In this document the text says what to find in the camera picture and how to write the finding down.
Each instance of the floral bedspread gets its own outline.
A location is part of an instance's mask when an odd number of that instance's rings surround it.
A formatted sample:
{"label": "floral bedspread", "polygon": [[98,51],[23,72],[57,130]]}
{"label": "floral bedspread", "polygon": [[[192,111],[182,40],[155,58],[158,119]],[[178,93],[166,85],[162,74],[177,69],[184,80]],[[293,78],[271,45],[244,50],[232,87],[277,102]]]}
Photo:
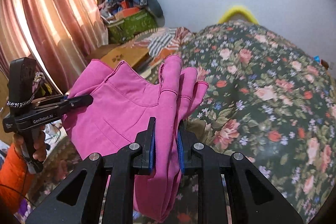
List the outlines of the floral bedspread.
{"label": "floral bedspread", "polygon": [[[243,22],[205,28],[180,55],[209,83],[188,129],[219,153],[244,153],[308,223],[336,175],[335,90],[325,68],[281,36]],[[37,202],[80,160],[74,147],[62,147],[34,191]],[[197,195],[197,177],[183,177],[164,223],[197,223]],[[137,212],[133,219],[154,223]]]}

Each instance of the metal bolt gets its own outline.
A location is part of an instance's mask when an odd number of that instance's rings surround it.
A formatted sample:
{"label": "metal bolt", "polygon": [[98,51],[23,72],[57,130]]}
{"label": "metal bolt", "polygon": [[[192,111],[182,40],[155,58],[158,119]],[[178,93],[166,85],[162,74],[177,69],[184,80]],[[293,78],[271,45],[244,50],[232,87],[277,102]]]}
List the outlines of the metal bolt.
{"label": "metal bolt", "polygon": [[92,153],[92,154],[90,154],[89,159],[90,160],[97,160],[97,159],[99,159],[99,154],[98,153]]}
{"label": "metal bolt", "polygon": [[194,148],[197,150],[202,150],[204,148],[204,144],[202,143],[195,143]]}
{"label": "metal bolt", "polygon": [[131,143],[129,145],[129,148],[132,150],[137,150],[140,147],[140,145],[138,143]]}
{"label": "metal bolt", "polygon": [[233,157],[236,159],[236,160],[242,160],[244,158],[243,154],[242,153],[234,153],[233,154]]}

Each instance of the green bag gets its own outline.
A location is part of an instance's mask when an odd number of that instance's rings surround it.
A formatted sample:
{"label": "green bag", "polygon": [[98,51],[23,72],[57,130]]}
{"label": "green bag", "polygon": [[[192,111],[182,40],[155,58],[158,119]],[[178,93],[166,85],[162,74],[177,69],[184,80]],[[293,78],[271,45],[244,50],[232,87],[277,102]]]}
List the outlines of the green bag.
{"label": "green bag", "polygon": [[125,17],[107,26],[109,32],[109,44],[124,44],[133,39],[137,34],[156,28],[154,18],[145,9]]}

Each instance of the folded pink shirt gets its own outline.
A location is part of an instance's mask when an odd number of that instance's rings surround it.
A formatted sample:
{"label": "folded pink shirt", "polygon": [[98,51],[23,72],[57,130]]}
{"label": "folded pink shirt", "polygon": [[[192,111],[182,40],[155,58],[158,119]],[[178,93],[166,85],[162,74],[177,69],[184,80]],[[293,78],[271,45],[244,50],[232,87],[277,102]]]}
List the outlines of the folded pink shirt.
{"label": "folded pink shirt", "polygon": [[64,115],[63,126],[84,159],[93,152],[108,155],[134,142],[156,117],[156,166],[150,176],[136,176],[134,209],[162,222],[174,205],[181,172],[176,145],[179,122],[203,100],[208,84],[197,82],[197,70],[182,69],[169,56],[159,68],[159,84],[140,77],[125,61],[115,70],[92,60],[69,98],[91,94],[93,103]]}

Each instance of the orange sleeve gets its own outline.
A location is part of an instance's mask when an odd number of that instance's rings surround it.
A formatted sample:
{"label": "orange sleeve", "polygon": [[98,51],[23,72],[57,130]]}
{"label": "orange sleeve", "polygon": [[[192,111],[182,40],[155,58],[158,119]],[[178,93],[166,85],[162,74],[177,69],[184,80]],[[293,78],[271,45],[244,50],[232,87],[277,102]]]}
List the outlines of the orange sleeve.
{"label": "orange sleeve", "polygon": [[[8,149],[4,164],[0,170],[0,184],[17,190],[25,196],[33,180],[33,175],[27,171],[27,164],[24,159],[17,155],[14,146]],[[22,196],[7,187],[0,186],[0,197],[11,213],[16,213],[19,209]]]}

